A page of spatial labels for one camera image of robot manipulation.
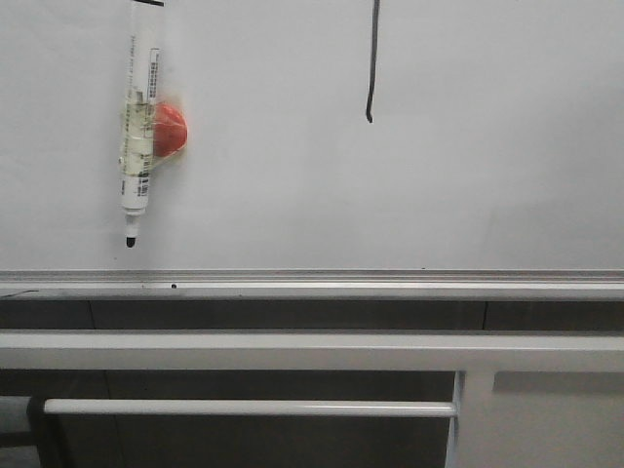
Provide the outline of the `white marker with red magnet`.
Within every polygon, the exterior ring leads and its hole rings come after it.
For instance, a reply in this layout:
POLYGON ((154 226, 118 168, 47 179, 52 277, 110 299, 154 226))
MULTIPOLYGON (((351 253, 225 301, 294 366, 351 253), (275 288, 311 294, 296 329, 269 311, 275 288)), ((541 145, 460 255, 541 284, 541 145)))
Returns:
POLYGON ((130 43, 119 158, 126 247, 137 243, 149 201, 165 33, 163 1, 130 3, 130 43))

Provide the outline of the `white whiteboard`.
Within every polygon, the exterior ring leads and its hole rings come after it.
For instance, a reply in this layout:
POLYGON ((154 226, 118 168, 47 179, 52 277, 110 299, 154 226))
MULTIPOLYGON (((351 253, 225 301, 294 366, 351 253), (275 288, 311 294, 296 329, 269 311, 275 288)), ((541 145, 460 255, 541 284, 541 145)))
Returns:
POLYGON ((622 297, 621 2, 168 2, 134 247, 129 10, 1 5, 3 297, 622 297))

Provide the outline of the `white horizontal rod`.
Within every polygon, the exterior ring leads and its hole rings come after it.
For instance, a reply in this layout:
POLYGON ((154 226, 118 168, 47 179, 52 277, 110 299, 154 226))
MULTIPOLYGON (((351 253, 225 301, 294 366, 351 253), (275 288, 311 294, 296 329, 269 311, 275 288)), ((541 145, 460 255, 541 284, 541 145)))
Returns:
POLYGON ((453 418, 457 406, 445 402, 50 399, 44 404, 44 413, 453 418))

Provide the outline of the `white metal stand frame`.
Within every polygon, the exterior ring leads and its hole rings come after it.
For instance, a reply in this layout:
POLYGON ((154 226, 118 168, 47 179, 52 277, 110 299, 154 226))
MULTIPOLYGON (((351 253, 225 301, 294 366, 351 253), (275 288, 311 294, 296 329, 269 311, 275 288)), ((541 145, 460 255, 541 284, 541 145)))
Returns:
POLYGON ((448 465, 480 467, 500 372, 623 370, 616 336, 5 331, 5 370, 451 371, 448 465))

